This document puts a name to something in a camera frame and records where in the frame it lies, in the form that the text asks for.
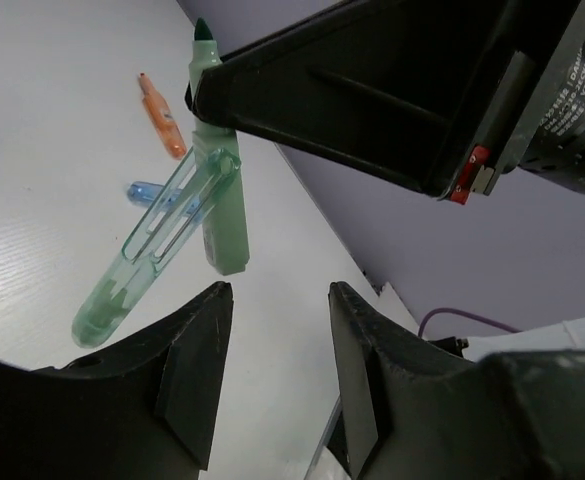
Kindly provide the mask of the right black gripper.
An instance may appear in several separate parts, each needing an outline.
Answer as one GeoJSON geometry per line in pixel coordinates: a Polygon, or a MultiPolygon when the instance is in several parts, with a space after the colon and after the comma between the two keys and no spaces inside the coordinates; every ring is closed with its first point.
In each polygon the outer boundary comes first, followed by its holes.
{"type": "Polygon", "coordinates": [[[489,195],[518,169],[585,195],[585,1],[529,1],[514,50],[443,199],[489,195]]]}

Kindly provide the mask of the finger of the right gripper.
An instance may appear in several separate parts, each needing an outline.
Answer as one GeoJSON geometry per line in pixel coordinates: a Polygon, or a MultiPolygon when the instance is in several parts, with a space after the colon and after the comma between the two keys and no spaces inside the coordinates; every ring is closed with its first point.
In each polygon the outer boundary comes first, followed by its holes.
{"type": "Polygon", "coordinates": [[[442,197],[516,17],[513,1],[343,1],[225,54],[185,101],[206,123],[442,197]]]}

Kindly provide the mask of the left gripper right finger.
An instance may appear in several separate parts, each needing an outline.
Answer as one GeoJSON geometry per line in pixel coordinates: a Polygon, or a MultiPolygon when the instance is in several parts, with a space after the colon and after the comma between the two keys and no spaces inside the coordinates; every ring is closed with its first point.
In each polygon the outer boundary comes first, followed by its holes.
{"type": "Polygon", "coordinates": [[[585,351],[472,362],[329,289],[354,479],[585,479],[585,351]]]}

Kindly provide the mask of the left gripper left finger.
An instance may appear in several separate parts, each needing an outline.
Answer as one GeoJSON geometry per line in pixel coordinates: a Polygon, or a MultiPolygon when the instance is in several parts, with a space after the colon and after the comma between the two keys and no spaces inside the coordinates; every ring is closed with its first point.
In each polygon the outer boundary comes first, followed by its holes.
{"type": "Polygon", "coordinates": [[[209,466],[233,317],[217,282],[65,367],[0,361],[0,479],[195,479],[209,466]]]}

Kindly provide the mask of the green highlighter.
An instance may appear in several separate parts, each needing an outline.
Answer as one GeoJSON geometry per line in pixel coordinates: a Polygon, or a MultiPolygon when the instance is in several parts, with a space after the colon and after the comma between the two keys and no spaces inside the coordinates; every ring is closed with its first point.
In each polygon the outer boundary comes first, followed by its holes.
{"type": "Polygon", "coordinates": [[[202,230],[207,260],[220,275],[245,271],[250,252],[237,133],[196,120],[192,140],[75,315],[71,334],[77,346],[96,348],[108,340],[196,230],[202,230]],[[183,193],[161,212],[173,189],[183,193]],[[194,195],[207,213],[201,223],[181,216],[194,195]]]}

